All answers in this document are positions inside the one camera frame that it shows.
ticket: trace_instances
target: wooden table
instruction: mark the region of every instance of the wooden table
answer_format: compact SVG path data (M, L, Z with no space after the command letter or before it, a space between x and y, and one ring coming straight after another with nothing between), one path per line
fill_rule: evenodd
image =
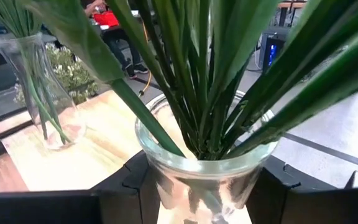
M142 149L134 131L135 114L113 91L80 104L78 109L87 130L84 138L68 149L44 148L35 126L2 140L30 191L90 189ZM175 223L172 217L161 205L158 223ZM239 220L249 220L246 209Z

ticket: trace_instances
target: glass vase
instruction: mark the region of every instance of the glass vase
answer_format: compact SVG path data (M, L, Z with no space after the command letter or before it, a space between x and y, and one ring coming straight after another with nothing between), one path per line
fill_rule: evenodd
M21 84L25 105L45 146L61 149L79 140L85 124L52 70L42 34L0 39L0 50Z
M237 92L232 109L243 95ZM261 145L232 159L197 161L185 147L165 96L154 98L147 107L186 156L180 157L161 148L140 120L136 120L137 138L153 170L162 205L173 214L171 223L246 223L245 202L263 162L271 155L277 142ZM251 132L272 116L273 113L268 111L254 124Z

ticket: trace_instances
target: shoe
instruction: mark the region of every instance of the shoe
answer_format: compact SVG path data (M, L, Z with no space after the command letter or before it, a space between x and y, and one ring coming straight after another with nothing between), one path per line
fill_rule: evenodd
M130 79L136 78L136 74L135 74L134 66L133 66L133 65L128 65L128 66L125 68L125 71L128 73L128 76L129 76Z
M134 70L136 73L140 73L140 74L147 74L149 72L149 69L144 67L141 63L134 65Z

